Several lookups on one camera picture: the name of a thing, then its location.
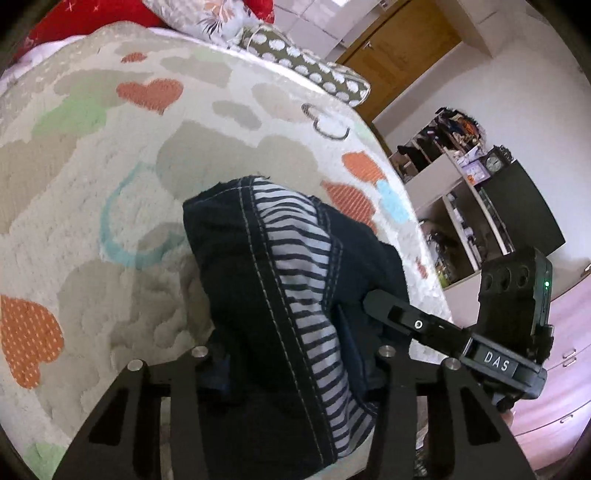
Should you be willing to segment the brown wooden door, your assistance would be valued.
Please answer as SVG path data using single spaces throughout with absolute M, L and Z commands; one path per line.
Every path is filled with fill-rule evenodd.
M 358 114 L 368 123 L 375 120 L 461 42 L 435 1 L 394 2 L 338 59 L 370 82 Z

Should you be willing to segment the small red pillow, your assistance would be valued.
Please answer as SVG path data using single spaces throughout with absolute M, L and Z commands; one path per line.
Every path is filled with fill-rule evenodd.
M 243 4 L 252 11 L 252 14 L 263 22 L 274 23 L 273 0 L 243 0 Z

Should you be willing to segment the floral grey pillow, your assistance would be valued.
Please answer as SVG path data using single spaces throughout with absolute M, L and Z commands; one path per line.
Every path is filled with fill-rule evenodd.
M 242 1 L 143 0 L 143 5 L 172 29 L 229 48 L 238 45 L 246 29 L 260 20 Z

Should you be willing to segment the dark navy striped pants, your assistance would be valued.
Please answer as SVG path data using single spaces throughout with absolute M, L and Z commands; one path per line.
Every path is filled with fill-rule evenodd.
M 213 323 L 198 389 L 209 476 L 304 479 L 353 454 L 377 416 L 363 297 L 408 298 L 397 249 L 262 177 L 188 199 L 183 224 Z

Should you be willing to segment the large red pillow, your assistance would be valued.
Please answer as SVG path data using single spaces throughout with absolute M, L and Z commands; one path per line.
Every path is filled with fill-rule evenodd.
M 20 43 L 16 61 L 43 43 L 88 35 L 106 25 L 129 21 L 143 27 L 166 27 L 140 0 L 59 1 Z

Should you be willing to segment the white glossy wardrobe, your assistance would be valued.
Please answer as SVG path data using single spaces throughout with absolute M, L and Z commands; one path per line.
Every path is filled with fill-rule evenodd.
M 297 46 L 337 59 L 397 1 L 276 0 L 274 25 Z

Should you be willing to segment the olive white dotted bolster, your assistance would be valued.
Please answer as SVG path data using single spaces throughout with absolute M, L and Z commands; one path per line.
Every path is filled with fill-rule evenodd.
M 245 29 L 239 46 L 263 60 L 279 64 L 307 78 L 349 106 L 359 106 L 370 96 L 370 82 L 355 70 L 324 60 L 298 47 L 272 25 L 263 23 Z

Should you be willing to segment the small desk clock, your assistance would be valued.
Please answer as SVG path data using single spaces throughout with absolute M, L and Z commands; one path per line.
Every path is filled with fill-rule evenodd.
M 494 146 L 484 157 L 483 164 L 491 175 L 499 173 L 514 161 L 509 149 L 504 145 Z

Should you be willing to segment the white shelf unit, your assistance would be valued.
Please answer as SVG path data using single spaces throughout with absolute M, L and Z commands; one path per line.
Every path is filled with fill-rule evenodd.
M 493 147 L 486 145 L 485 131 L 474 118 L 442 107 L 390 157 L 444 288 L 515 250 L 493 207 L 477 190 L 493 176 L 483 164 Z

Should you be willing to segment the black cabinet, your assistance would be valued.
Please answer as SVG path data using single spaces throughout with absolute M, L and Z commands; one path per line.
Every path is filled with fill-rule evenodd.
M 544 197 L 519 161 L 502 168 L 477 190 L 493 207 L 515 250 L 531 246 L 548 256 L 566 243 Z

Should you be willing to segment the heart patterned quilt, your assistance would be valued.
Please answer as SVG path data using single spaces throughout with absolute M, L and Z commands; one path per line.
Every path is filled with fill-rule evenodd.
M 287 68 L 120 22 L 1 96 L 1 424 L 38 478 L 130 360 L 169 361 L 211 333 L 182 204 L 249 175 L 372 227 L 399 250 L 411 302 L 450 317 L 373 132 Z

